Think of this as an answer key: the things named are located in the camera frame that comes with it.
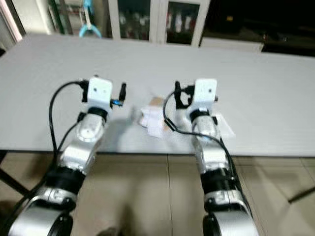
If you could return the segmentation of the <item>clear plastic wrapper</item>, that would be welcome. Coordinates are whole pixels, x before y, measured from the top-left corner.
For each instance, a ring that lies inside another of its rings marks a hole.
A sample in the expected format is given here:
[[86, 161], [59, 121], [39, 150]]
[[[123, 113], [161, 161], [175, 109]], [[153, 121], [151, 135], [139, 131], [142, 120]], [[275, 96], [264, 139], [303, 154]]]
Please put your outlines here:
[[218, 122], [217, 126], [218, 126], [219, 132], [221, 134], [221, 137], [223, 137], [223, 139], [230, 139], [230, 138], [235, 136], [234, 131], [229, 126], [229, 123], [227, 123], [225, 117], [223, 117], [222, 114], [215, 113], [214, 117], [216, 118], [216, 120]]

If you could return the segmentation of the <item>white low counter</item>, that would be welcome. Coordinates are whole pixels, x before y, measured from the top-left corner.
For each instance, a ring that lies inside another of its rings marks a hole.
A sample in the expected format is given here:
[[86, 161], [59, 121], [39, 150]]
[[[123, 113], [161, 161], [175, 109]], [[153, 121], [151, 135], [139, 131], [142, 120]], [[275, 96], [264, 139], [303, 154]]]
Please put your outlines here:
[[200, 41], [200, 48], [237, 50], [241, 52], [260, 53], [264, 44], [257, 41], [242, 41], [233, 39], [203, 37]]

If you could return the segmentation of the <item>light blue plastic hanger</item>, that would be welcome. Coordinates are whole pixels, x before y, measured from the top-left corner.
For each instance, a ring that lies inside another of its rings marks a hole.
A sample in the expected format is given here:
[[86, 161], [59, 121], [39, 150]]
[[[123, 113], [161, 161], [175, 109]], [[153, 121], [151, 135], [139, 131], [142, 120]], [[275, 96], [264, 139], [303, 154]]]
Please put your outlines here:
[[93, 0], [83, 0], [81, 13], [83, 13], [83, 18], [78, 36], [83, 37], [86, 33], [92, 32], [96, 37], [103, 38], [99, 29], [92, 23], [94, 13]]

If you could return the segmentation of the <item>white glass door cabinet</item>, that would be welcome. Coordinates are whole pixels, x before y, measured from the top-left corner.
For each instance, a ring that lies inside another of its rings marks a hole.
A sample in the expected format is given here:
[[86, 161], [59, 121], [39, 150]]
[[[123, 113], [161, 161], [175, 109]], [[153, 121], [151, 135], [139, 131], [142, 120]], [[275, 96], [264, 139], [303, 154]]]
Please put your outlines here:
[[113, 40], [199, 47], [211, 0], [107, 0]]

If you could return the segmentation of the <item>grey glass front cabinet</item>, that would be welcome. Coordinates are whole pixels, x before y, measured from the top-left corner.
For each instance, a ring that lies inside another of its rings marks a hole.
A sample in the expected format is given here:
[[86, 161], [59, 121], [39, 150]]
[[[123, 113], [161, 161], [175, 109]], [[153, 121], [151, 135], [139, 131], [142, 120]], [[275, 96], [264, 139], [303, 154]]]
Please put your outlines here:
[[[92, 7], [88, 11], [89, 22], [92, 27], [83, 33], [84, 37], [112, 38], [109, 17], [108, 0], [91, 0]], [[80, 36], [81, 29], [86, 23], [85, 0], [47, 0], [50, 22], [53, 32]]]

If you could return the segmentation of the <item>black table leg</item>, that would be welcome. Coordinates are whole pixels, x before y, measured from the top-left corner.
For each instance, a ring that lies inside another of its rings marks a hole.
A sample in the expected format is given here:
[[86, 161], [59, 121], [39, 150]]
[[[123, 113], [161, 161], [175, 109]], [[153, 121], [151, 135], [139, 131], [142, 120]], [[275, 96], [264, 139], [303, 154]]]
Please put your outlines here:
[[[9, 153], [22, 153], [20, 150], [6, 150], [0, 149], [0, 163], [4, 160], [4, 158]], [[31, 189], [23, 186], [18, 180], [14, 179], [12, 176], [9, 175], [6, 171], [0, 168], [0, 180], [7, 184], [7, 186], [11, 187], [14, 191], [20, 193], [20, 195], [25, 196], [27, 195]]]
[[311, 187], [309, 189], [306, 189], [306, 190], [298, 193], [297, 195], [293, 196], [292, 198], [288, 199], [288, 203], [292, 204], [294, 202], [297, 202], [297, 201], [299, 201], [299, 200], [301, 200], [301, 199], [311, 195], [314, 192], [315, 192], [315, 186], [313, 186], [313, 187]]

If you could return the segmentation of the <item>white pink door frame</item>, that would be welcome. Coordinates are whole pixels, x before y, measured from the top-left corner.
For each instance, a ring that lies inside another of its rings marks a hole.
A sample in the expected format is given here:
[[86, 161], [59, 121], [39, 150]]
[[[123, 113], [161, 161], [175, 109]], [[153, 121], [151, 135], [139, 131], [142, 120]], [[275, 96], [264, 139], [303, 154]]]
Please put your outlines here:
[[13, 0], [0, 0], [0, 12], [7, 24], [9, 32], [16, 42], [22, 41], [25, 30]]

